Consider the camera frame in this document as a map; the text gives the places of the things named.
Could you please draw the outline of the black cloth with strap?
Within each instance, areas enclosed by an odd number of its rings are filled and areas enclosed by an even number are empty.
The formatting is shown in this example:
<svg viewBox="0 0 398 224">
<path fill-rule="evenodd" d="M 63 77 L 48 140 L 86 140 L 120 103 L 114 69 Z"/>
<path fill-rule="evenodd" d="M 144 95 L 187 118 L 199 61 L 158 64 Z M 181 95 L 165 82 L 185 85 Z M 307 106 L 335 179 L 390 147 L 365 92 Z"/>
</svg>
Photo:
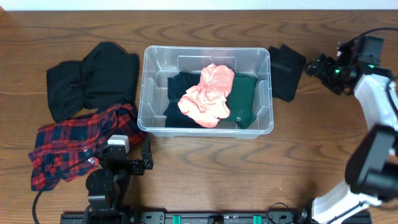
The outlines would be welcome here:
<svg viewBox="0 0 398 224">
<path fill-rule="evenodd" d="M 306 58 L 286 45 L 269 47 L 272 96 L 286 102 L 295 98 Z"/>
</svg>

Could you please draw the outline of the red navy plaid shirt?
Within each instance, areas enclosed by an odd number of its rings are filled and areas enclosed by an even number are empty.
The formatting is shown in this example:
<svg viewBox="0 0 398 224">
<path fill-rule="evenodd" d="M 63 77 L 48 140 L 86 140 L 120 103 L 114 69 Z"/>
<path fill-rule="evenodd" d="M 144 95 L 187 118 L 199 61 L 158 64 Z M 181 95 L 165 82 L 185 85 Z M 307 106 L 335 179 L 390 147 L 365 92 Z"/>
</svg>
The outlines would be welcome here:
<svg viewBox="0 0 398 224">
<path fill-rule="evenodd" d="M 72 181 L 91 172 L 98 160 L 91 158 L 54 179 L 55 175 L 92 154 L 112 135 L 126 135 L 134 147 L 146 138 L 137 125 L 137 112 L 130 104 L 115 104 L 83 115 L 38 129 L 35 147 L 29 153 L 33 165 L 30 180 L 32 191 L 39 191 L 45 184 L 47 190 L 64 180 Z"/>
</svg>

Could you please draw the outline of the black cloth with band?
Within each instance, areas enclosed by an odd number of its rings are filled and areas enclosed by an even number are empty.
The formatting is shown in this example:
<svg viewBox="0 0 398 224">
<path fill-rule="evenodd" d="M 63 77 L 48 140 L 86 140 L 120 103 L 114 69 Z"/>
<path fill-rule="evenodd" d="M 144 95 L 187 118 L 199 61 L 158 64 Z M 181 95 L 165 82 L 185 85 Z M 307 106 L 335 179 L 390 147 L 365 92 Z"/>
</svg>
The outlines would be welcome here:
<svg viewBox="0 0 398 224">
<path fill-rule="evenodd" d="M 167 98 L 169 105 L 164 111 L 166 128 L 202 128 L 193 119 L 184 115 L 178 107 L 181 97 L 186 91 L 200 81 L 199 74 L 179 72 L 176 76 L 167 79 Z"/>
</svg>

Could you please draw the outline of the salmon pink garment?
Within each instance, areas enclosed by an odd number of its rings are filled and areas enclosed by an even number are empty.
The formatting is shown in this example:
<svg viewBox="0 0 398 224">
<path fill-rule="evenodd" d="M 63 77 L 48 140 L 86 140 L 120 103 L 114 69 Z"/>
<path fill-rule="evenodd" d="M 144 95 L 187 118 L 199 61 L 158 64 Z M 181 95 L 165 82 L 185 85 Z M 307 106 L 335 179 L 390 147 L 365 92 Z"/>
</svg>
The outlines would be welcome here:
<svg viewBox="0 0 398 224">
<path fill-rule="evenodd" d="M 197 85 L 186 90 L 177 103 L 180 111 L 204 128 L 214 128 L 230 115 L 226 99 L 233 87 L 234 72 L 226 65 L 210 64 L 201 70 Z"/>
</svg>

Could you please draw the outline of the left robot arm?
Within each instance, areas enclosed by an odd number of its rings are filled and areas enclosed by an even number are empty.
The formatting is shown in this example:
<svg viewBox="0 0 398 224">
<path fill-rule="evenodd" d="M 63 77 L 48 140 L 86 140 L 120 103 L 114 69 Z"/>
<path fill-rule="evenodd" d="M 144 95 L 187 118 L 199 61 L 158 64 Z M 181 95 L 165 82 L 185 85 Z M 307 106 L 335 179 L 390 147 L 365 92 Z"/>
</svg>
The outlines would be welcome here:
<svg viewBox="0 0 398 224">
<path fill-rule="evenodd" d="M 86 179 L 89 205 L 84 213 L 83 223 L 139 223 L 139 212 L 123 205 L 124 194 L 133 175 L 143 175 L 153 169 L 154 162 L 150 139 L 144 140 L 141 158 L 127 158 L 129 139 L 123 135 L 111 136 L 107 143 L 97 148 L 95 157 L 100 169 L 93 171 Z"/>
</svg>

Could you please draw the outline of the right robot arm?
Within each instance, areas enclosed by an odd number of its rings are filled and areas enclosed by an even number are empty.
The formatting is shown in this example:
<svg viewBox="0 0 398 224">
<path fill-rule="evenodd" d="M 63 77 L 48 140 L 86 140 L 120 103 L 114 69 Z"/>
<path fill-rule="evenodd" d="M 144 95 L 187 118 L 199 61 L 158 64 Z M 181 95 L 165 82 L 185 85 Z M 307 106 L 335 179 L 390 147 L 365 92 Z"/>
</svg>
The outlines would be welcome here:
<svg viewBox="0 0 398 224">
<path fill-rule="evenodd" d="M 305 73 L 339 95 L 359 101 L 368 133 L 350 157 L 345 179 L 297 213 L 297 223 L 369 223 L 369 207 L 397 197 L 396 77 L 380 66 L 383 39 L 365 32 L 338 45 L 337 59 L 321 54 L 306 64 Z"/>
</svg>

